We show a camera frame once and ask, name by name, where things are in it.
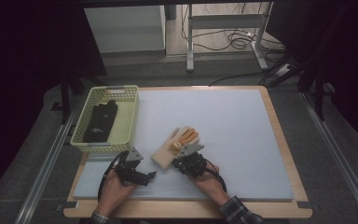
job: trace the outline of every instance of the table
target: table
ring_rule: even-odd
[[[286,167],[294,199],[290,202],[246,202],[245,205],[265,218],[307,218],[312,215],[309,200],[299,178],[295,163],[284,138],[269,94],[264,87],[175,87],[141,88],[140,90],[259,90],[268,113],[269,121],[277,140]],[[75,202],[76,208],[65,208],[67,217],[90,217],[97,205],[96,200],[77,200],[73,193],[89,154],[84,153],[68,202]],[[149,201],[128,200],[112,215],[121,218],[220,218],[215,205],[206,201]]]

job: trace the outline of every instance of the cable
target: cable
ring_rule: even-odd
[[[279,41],[267,40],[267,39],[265,39],[265,38],[261,38],[261,40],[266,41],[266,42],[269,42],[269,43],[274,43],[274,44],[283,45],[283,43],[281,43],[281,42],[279,42]]]
[[[277,68],[278,66],[282,65],[282,60],[283,58],[285,58],[286,54],[284,54],[279,61],[277,61],[277,63],[275,63],[269,70],[263,71],[263,72],[258,72],[258,73],[247,73],[247,74],[240,74],[240,75],[235,75],[235,76],[231,76],[231,77],[221,77],[213,82],[211,82],[208,86],[211,87],[214,83],[218,82],[218,81],[222,81],[222,80],[226,80],[226,79],[230,79],[230,78],[234,78],[234,77],[244,77],[244,76],[252,76],[252,75],[263,75],[265,73],[269,73],[272,70],[274,70],[275,68]],[[263,77],[260,81],[259,81],[259,85],[261,85],[260,83],[262,83],[262,81],[264,81],[265,79],[267,79],[266,77]]]
[[[193,35],[193,38],[194,37],[198,37],[198,36],[202,36],[202,35],[213,35],[213,34],[219,34],[219,33],[225,33],[225,32],[233,32],[233,33],[229,33],[229,35],[227,35],[227,39],[230,41],[229,45],[232,46],[233,48],[235,49],[244,49],[247,45],[249,45],[251,42],[252,42],[252,38],[248,35],[243,35],[243,34],[239,34],[239,33],[236,33],[236,32],[241,32],[241,33],[249,33],[249,31],[245,31],[245,30],[239,30],[239,29],[225,29],[225,30],[219,30],[219,31],[214,31],[214,32],[209,32],[209,33],[204,33],[204,34],[199,34],[199,35]],[[282,43],[279,43],[279,42],[275,42],[275,41],[269,41],[269,42],[273,42],[273,43],[277,43],[277,44],[281,44]],[[193,44],[193,45],[196,45],[196,46],[200,46],[200,47],[203,47],[203,48],[206,48],[206,49],[210,49],[210,50],[221,50],[221,49],[226,49],[228,48],[229,46],[227,47],[224,47],[224,48],[221,48],[221,49],[211,49],[211,48],[208,48],[206,46],[203,46],[203,45],[200,45],[200,44]],[[264,51],[273,51],[273,52],[280,52],[280,53],[284,53],[284,49],[270,49],[270,48],[267,48],[263,45],[260,45],[260,48]]]
[[[232,10],[231,13],[234,13],[236,8],[238,8],[240,10],[239,6],[240,6],[240,3],[238,3],[234,7],[234,9]],[[243,5],[243,7],[241,9],[241,13],[243,13],[245,7],[246,7],[246,4]],[[183,13],[183,5],[181,5],[181,19],[182,19],[181,36],[186,41],[188,41],[188,38],[187,38],[186,32],[185,32],[185,20],[186,20],[186,15],[187,15],[188,9],[189,9],[189,6],[187,6],[186,11],[185,11],[185,15],[184,15],[184,13]],[[208,10],[206,4],[205,4],[205,9],[206,9],[206,11],[208,11],[209,14],[211,14],[211,12]],[[232,31],[232,30],[226,30],[225,29],[225,30],[220,30],[220,31],[216,31],[216,32],[200,34],[200,35],[192,35],[192,37],[194,38],[194,37],[198,37],[198,36],[202,36],[202,35],[212,35],[212,34],[218,34],[218,33],[225,33],[226,31]],[[222,47],[221,49],[212,49],[212,48],[209,48],[209,47],[201,45],[201,44],[193,44],[193,45],[198,46],[198,47],[202,47],[202,48],[205,48],[205,49],[209,49],[209,50],[214,50],[214,51],[227,49],[230,46],[233,47],[234,49],[245,49],[252,41],[250,40],[249,36],[246,36],[246,35],[241,35],[242,37],[234,38],[233,37],[234,35],[240,35],[237,32],[245,32],[245,31],[239,30],[238,28],[233,30],[233,33],[227,36],[227,39],[229,41],[228,45],[225,46],[225,47]]]
[[[270,49],[263,45],[260,45],[260,48],[264,50],[265,52],[273,52],[273,53],[285,53],[286,49]]]
[[[110,170],[113,169],[113,166],[115,165],[115,162],[120,158],[123,154],[128,154],[129,151],[122,151],[118,153],[118,155],[113,159],[112,162],[110,162],[109,166],[107,167],[106,171],[103,173],[103,178],[101,179],[100,187],[98,188],[98,201],[101,199],[101,195],[103,193],[103,185],[106,180],[107,175],[109,174]]]
[[[260,9],[261,9],[261,5],[263,4],[263,2],[260,2],[260,6],[258,7],[258,11],[257,13],[260,13]]]
[[[275,54],[285,54],[285,52],[268,52],[266,53],[266,59],[272,63],[277,63],[278,61],[272,61],[270,58],[269,58],[269,55],[272,54],[272,53],[275,53]]]
[[[214,171],[211,170],[211,169],[208,169],[208,168],[206,168],[206,167],[199,166],[199,165],[197,165],[197,168],[201,169],[201,170],[204,171],[204,172],[208,172],[208,173],[210,173],[211,175],[213,175],[214,177],[216,177],[217,180],[218,180],[218,181],[220,182],[220,184],[222,185],[223,190],[224,190],[225,192],[227,192],[226,182],[225,182],[225,180],[223,179],[223,177],[219,174],[219,172],[217,172],[216,168],[214,168],[213,164],[212,164],[210,161],[208,161],[207,159],[204,159],[204,160],[207,161],[208,163],[210,163],[210,164],[212,165]]]

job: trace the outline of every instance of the metal stand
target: metal stand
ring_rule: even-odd
[[[194,71],[193,30],[229,28],[259,28],[257,37],[251,45],[261,69],[267,70],[269,67],[261,54],[260,42],[271,6],[272,3],[268,2],[263,14],[193,16],[193,7],[188,5],[187,72]]]

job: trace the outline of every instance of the black curtain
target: black curtain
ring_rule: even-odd
[[[62,76],[105,76],[81,5],[0,1],[0,177]]]
[[[358,2],[350,4],[329,42],[322,72],[335,88],[333,104],[358,132]]]

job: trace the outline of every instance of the yellow basket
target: yellow basket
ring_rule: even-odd
[[[110,100],[116,101],[118,110],[107,142],[83,142],[83,136],[89,126],[93,107],[98,104],[107,104]],[[74,135],[71,138],[71,145],[86,152],[112,152],[131,149],[138,116],[138,102],[137,86],[92,88],[80,114]]]

